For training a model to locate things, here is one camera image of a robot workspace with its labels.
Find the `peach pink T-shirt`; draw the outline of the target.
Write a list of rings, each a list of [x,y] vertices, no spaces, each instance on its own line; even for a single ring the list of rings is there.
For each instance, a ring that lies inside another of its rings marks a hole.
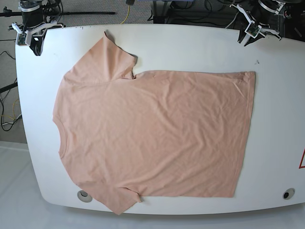
[[[63,76],[59,155],[80,189],[116,214],[142,197],[232,198],[255,72],[145,71],[104,35]]]

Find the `black tripod stand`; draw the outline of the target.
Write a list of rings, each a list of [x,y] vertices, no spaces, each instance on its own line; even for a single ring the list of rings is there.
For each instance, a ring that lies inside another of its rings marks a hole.
[[[62,16],[70,15],[114,15],[114,11],[80,11],[80,12],[65,12],[60,3],[42,4],[38,1],[21,1],[20,11],[12,11],[4,7],[1,17],[22,17],[23,29],[34,27],[43,22],[50,23],[51,21],[59,21]]]

